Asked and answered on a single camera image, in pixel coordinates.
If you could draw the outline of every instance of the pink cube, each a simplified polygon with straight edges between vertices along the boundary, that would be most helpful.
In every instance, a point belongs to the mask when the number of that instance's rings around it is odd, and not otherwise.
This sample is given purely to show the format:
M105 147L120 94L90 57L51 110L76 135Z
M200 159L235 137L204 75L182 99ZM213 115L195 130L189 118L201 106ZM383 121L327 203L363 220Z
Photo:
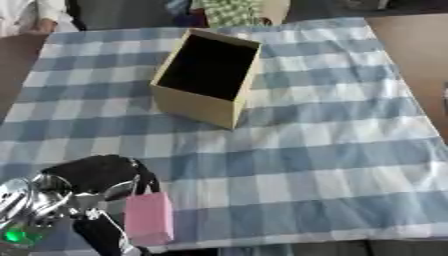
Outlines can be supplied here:
M173 240L173 208L166 193L126 199L125 232L136 246L163 245Z

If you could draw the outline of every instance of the blue checkered tablecloth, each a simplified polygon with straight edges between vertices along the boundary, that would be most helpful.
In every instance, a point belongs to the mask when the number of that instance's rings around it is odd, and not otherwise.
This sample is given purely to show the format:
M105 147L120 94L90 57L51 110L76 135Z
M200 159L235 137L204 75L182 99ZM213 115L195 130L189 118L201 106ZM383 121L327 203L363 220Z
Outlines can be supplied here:
M184 29L53 34L1 127L1 180L139 158L174 204L168 249L448 236L446 147L364 19L218 31L263 43L234 131L151 98ZM55 234L40 250L92 255Z

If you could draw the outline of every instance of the green checkered shirt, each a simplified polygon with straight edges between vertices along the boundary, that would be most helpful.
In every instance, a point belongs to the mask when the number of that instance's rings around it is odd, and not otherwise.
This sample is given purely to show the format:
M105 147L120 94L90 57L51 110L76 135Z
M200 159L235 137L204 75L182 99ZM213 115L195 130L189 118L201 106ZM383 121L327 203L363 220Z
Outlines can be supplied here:
M193 6L204 8L211 28L263 25L261 4L262 0L193 0Z

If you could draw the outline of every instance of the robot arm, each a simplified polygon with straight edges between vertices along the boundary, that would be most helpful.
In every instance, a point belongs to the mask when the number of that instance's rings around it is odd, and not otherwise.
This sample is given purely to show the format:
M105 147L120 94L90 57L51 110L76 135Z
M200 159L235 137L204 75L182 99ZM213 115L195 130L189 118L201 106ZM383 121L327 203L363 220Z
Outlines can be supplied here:
M0 186L0 244L6 255L34 246L55 222L75 219L74 230L102 256L150 255L131 246L122 228L104 211L101 200L111 201L159 192L155 175L138 160L116 155L93 156L45 169L33 181L14 179ZM81 205L79 196L96 200Z

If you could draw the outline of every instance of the open box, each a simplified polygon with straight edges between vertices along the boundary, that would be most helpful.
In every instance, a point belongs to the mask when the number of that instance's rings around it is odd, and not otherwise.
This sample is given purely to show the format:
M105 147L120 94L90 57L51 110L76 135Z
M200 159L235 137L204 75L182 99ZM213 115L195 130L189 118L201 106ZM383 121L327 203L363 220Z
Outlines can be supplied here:
M233 129L257 73L258 42L189 29L151 82L161 111Z

